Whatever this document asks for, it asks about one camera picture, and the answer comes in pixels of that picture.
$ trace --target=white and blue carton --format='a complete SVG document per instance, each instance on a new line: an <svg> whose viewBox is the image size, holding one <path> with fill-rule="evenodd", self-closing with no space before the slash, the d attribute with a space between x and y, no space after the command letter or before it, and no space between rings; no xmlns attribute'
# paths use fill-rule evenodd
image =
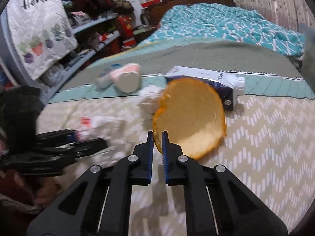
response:
<svg viewBox="0 0 315 236"><path fill-rule="evenodd" d="M237 97L245 94L245 78L237 77L234 73L174 66L165 78L167 83L180 78L193 78L206 82L218 92L223 108L228 111L233 110Z"/></svg>

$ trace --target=beige curtain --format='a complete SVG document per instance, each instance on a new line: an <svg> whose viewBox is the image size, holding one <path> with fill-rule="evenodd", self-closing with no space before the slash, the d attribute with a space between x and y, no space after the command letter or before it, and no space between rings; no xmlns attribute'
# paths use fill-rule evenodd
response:
<svg viewBox="0 0 315 236"><path fill-rule="evenodd" d="M267 20L288 30L299 31L299 24L315 28L315 17L304 0L236 0L238 6L259 11Z"/></svg>

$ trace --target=teal blanket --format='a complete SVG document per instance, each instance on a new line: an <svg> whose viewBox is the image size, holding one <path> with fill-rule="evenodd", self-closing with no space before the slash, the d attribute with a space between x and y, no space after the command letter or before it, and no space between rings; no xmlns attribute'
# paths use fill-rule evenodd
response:
<svg viewBox="0 0 315 236"><path fill-rule="evenodd" d="M221 4L176 5L161 28L142 43L179 37L217 37L264 46L284 56L303 55L305 36L266 20L259 12Z"/></svg>

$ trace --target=yellow bowl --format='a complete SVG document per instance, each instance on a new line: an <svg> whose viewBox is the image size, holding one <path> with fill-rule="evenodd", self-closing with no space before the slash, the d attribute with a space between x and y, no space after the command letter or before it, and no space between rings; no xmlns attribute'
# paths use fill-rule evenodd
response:
<svg viewBox="0 0 315 236"><path fill-rule="evenodd" d="M153 136L162 153L162 132L180 145L184 155L199 159L211 152L226 136L222 101L214 88L197 79L171 81L153 117Z"/></svg>

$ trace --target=brown carved headboard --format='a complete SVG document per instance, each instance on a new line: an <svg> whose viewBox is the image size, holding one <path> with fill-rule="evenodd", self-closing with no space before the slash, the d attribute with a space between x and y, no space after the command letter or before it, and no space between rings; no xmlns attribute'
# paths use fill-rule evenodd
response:
<svg viewBox="0 0 315 236"><path fill-rule="evenodd" d="M162 0L160 3L154 3L145 8L145 15L150 25L158 25L161 18L169 9L175 5L192 5L195 3L220 3L226 6L236 6L233 0Z"/></svg>

